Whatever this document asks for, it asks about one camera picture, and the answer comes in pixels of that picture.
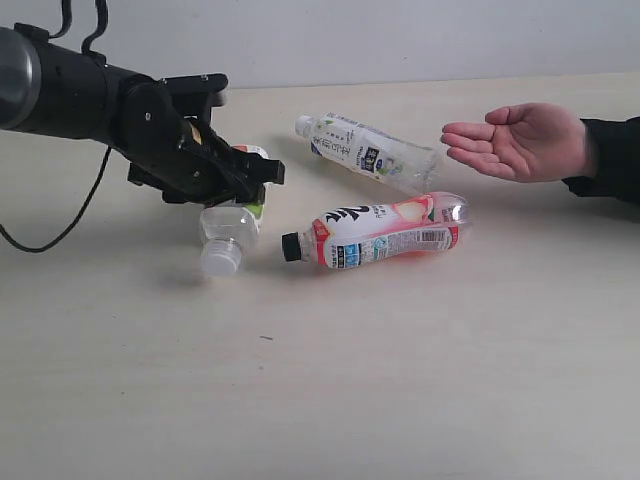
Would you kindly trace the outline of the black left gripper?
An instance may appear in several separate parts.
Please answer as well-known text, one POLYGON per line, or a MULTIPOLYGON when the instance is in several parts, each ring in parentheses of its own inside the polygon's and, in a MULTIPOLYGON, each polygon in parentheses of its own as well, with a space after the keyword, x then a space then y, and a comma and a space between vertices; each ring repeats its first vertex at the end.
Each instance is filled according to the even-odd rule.
POLYGON ((160 190, 167 203, 261 203, 263 183, 285 181, 285 165, 263 149, 229 146, 210 125, 183 117, 160 81, 127 91, 119 136, 119 151, 131 162, 129 180, 160 190))

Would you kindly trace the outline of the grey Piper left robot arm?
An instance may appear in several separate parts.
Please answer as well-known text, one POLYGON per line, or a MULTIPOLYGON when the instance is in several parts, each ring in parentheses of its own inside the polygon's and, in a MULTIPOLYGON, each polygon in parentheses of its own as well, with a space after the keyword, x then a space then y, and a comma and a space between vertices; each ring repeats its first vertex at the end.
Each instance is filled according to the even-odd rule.
POLYGON ((229 145, 211 127, 220 73, 156 80, 51 43, 25 24, 1 30, 1 127, 93 140, 129 163, 128 180, 169 204, 261 203, 285 166, 229 145))

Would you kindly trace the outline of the person's open hand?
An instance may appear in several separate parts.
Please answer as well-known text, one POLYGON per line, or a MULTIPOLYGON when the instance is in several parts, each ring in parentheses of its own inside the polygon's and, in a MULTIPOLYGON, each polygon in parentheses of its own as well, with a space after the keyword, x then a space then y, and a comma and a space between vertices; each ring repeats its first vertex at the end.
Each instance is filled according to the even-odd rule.
POLYGON ((597 160, 586 125, 572 112, 546 103, 498 108, 482 123, 442 128, 447 155, 475 171, 520 183, 593 178, 597 160))

